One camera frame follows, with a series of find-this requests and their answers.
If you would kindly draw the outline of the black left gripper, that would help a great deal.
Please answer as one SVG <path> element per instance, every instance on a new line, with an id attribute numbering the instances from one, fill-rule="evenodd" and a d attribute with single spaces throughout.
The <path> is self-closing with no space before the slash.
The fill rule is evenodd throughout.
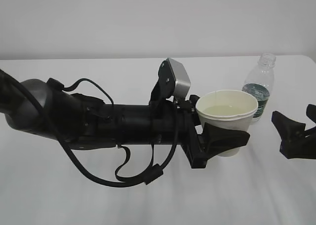
<path id="1" fill-rule="evenodd" d="M 159 102 L 151 112 L 151 133 L 160 136 L 160 144 L 171 144 L 171 149 L 160 165 L 164 169 L 173 158 L 176 147 L 181 146 L 192 169 L 204 169 L 209 159 L 232 157 L 247 145 L 250 134 L 246 131 L 224 129 L 205 123 L 201 134 L 196 131 L 200 125 L 196 104 L 200 97 L 190 95 L 188 101 L 177 103 L 168 100 Z"/>

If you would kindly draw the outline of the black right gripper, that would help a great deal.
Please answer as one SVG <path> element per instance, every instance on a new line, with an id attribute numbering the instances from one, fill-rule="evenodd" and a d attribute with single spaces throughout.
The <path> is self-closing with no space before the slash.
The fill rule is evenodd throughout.
<path id="1" fill-rule="evenodd" d="M 306 116 L 316 123 L 316 105 L 308 104 Z M 307 130 L 306 124 L 289 119 L 282 113 L 272 113 L 272 123 L 281 138 L 279 152 L 287 159 L 315 159 L 316 131 Z"/>

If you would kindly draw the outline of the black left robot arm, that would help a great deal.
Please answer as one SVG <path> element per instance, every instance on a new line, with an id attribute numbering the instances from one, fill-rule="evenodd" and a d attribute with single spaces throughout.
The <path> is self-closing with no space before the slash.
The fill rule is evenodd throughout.
<path id="1" fill-rule="evenodd" d="M 246 130 L 202 124 L 197 113 L 198 96 L 188 100 L 169 98 L 172 89 L 157 81 L 147 105 L 106 104 L 75 93 L 79 83 L 65 87 L 59 81 L 29 79 L 18 82 L 0 74 L 0 111 L 7 124 L 18 131 L 60 141 L 67 153 L 128 145 L 181 146 L 192 168 L 247 144 Z"/>

